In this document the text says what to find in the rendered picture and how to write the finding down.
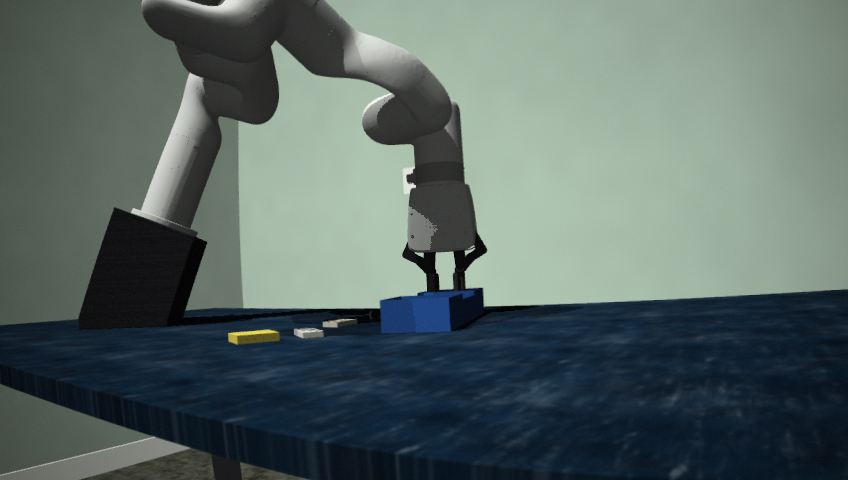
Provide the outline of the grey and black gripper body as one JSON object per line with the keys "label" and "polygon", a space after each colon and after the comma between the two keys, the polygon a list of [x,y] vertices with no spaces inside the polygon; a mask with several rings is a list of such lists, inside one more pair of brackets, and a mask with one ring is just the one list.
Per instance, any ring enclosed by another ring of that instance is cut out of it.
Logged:
{"label": "grey and black gripper body", "polygon": [[410,190],[408,247],[411,251],[438,253],[475,248],[477,225],[473,199],[469,185],[461,183],[464,182],[432,181],[417,184]]}

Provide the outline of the yellow sticky note pad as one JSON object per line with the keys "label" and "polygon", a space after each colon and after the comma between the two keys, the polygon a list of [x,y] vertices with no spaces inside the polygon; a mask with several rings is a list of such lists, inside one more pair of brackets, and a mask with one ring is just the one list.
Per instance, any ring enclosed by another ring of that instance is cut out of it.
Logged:
{"label": "yellow sticky note pad", "polygon": [[280,341],[279,332],[272,330],[228,333],[229,342],[234,344],[250,344]]}

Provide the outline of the blue rack of bins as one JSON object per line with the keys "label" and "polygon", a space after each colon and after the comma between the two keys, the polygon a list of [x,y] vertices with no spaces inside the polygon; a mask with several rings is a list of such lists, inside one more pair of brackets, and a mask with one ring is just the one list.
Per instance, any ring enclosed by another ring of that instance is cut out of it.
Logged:
{"label": "blue rack of bins", "polygon": [[381,333],[451,332],[484,313],[483,288],[380,300]]}

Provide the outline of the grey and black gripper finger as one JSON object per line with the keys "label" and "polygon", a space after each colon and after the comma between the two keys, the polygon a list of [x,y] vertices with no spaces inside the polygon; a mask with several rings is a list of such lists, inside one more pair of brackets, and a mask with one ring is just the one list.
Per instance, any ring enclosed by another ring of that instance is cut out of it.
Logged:
{"label": "grey and black gripper finger", "polygon": [[[476,231],[476,230],[475,230]],[[453,290],[454,291],[466,291],[465,287],[465,271],[471,265],[471,263],[484,255],[487,252],[487,248],[478,235],[477,231],[475,234],[475,250],[470,252],[465,256],[465,250],[453,251],[454,260],[455,260],[455,272],[453,273]]]}
{"label": "grey and black gripper finger", "polygon": [[439,288],[439,274],[436,273],[435,269],[435,259],[436,252],[427,252],[424,253],[424,258],[415,254],[408,247],[408,242],[406,247],[402,253],[403,258],[414,262],[418,265],[424,273],[426,273],[427,280],[427,292],[440,292]]}

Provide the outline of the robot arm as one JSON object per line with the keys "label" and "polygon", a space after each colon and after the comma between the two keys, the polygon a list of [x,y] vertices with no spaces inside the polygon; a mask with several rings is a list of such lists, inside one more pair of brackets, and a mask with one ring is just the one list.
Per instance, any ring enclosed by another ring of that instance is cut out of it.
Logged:
{"label": "robot arm", "polygon": [[377,143],[414,146],[408,183],[465,183],[459,106],[412,53],[355,30],[325,0],[221,1],[142,0],[146,23],[174,41],[190,73],[142,209],[132,214],[197,236],[190,228],[222,142],[218,117],[260,125],[275,114],[276,39],[312,74],[391,92],[365,108],[362,126]]}

